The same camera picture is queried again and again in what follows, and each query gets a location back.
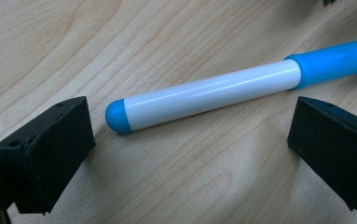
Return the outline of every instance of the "wood grain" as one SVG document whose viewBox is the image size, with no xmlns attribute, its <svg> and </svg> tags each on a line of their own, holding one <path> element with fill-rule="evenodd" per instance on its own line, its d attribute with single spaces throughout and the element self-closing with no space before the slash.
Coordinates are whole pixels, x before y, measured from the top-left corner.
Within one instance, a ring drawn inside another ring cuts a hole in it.
<svg viewBox="0 0 357 224">
<path fill-rule="evenodd" d="M 86 95 L 94 148 L 13 223 L 357 223 L 286 138 L 297 96 L 357 115 L 357 76 L 118 135 L 111 101 L 357 39 L 357 0 L 0 1 L 0 140 Z"/>
</svg>

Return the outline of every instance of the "light wood surface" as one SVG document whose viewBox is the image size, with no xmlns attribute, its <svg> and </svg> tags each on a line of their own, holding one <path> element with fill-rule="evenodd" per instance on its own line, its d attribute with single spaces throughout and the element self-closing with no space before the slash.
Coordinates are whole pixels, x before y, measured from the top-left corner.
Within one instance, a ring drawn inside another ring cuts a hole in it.
<svg viewBox="0 0 357 224">
<path fill-rule="evenodd" d="M 288 148 L 297 96 L 357 115 L 357 76 L 139 132 L 116 99 L 357 40 L 357 0 L 0 0 L 0 140 L 86 95 L 97 143 L 51 214 L 13 223 L 357 223 Z"/>
</svg>

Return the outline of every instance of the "marker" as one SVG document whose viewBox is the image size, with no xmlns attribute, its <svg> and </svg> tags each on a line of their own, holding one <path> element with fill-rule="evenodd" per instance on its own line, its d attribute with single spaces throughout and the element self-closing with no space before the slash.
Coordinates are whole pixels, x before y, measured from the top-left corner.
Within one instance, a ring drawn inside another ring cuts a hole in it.
<svg viewBox="0 0 357 224">
<path fill-rule="evenodd" d="M 127 133 L 354 74 L 357 74 L 357 41 L 120 99 L 106 108 L 105 119 L 112 130 Z"/>
</svg>

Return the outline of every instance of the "pen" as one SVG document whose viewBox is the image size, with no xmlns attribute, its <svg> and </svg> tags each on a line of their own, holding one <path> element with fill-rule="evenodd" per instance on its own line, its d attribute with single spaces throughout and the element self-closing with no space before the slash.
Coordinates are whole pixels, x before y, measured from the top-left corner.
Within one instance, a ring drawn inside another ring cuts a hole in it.
<svg viewBox="0 0 357 224">
<path fill-rule="evenodd" d="M 357 74 L 357 41 L 112 102 L 109 127 L 126 133 L 278 91 Z"/>
</svg>

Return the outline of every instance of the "screw hole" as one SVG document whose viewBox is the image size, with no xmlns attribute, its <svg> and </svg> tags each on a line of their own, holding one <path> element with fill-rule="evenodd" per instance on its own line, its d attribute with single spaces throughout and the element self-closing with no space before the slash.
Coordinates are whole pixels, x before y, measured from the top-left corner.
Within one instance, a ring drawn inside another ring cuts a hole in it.
<svg viewBox="0 0 357 224">
<path fill-rule="evenodd" d="M 13 142 L 10 142 L 9 143 L 9 146 L 10 147 L 16 147 L 16 146 L 18 146 L 18 145 L 20 145 L 21 144 L 21 141 L 13 141 Z"/>
</svg>

